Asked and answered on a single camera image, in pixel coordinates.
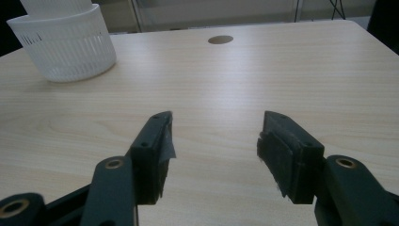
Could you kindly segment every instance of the wall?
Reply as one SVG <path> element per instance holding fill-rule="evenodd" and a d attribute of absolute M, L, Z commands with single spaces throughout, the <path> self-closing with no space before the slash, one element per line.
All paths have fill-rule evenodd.
<path fill-rule="evenodd" d="M 110 32 L 136 30 L 132 2 L 138 5 L 143 31 L 228 24 L 293 22 L 297 0 L 94 0 Z M 346 17 L 370 16 L 375 0 L 342 0 Z M 299 0 L 301 20 L 331 18 L 329 0 Z"/>
<path fill-rule="evenodd" d="M 346 17 L 370 16 L 375 4 L 375 0 L 342 0 L 342 2 Z M 333 7 L 329 0 L 303 0 L 300 19 L 330 19 L 332 11 Z"/>

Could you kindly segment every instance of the dark object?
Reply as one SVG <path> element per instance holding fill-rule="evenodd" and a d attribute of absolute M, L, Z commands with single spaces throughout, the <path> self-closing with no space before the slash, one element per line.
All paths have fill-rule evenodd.
<path fill-rule="evenodd" d="M 323 157 L 324 147 L 290 118 L 264 113 L 258 156 L 283 196 L 312 204 L 319 225 L 399 225 L 399 199 L 356 159 Z"/>
<path fill-rule="evenodd" d="M 0 57 L 23 47 L 6 21 L 24 15 L 26 11 L 20 1 L 0 1 Z"/>
<path fill-rule="evenodd" d="M 367 31 L 399 55 L 399 1 L 377 0 Z"/>
<path fill-rule="evenodd" d="M 138 225 L 137 205 L 156 204 L 175 157 L 171 127 L 171 112 L 152 116 L 125 156 L 103 160 L 90 185 L 54 202 L 34 193 L 0 201 L 0 225 Z"/>

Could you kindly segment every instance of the light wood grain tabletop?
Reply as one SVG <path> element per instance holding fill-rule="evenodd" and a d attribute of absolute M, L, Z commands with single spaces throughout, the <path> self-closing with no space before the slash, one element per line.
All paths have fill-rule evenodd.
<path fill-rule="evenodd" d="M 211 37 L 233 40 L 211 44 Z M 358 159 L 399 194 L 399 56 L 347 21 L 111 37 L 118 60 L 89 80 L 42 77 L 25 50 L 0 57 L 0 200 L 51 202 L 124 155 L 153 114 L 173 111 L 177 158 L 140 225 L 316 225 L 283 199 L 256 154 L 265 110 Z"/>

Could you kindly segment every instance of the white plastic basket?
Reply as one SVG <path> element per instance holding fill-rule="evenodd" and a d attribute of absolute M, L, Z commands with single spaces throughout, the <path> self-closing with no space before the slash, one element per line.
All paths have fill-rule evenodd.
<path fill-rule="evenodd" d="M 78 81 L 106 71 L 116 61 L 103 16 L 97 4 L 71 17 L 8 21 L 18 40 L 50 81 Z"/>
<path fill-rule="evenodd" d="M 69 17 L 91 9 L 90 0 L 21 0 L 21 3 L 34 19 Z"/>

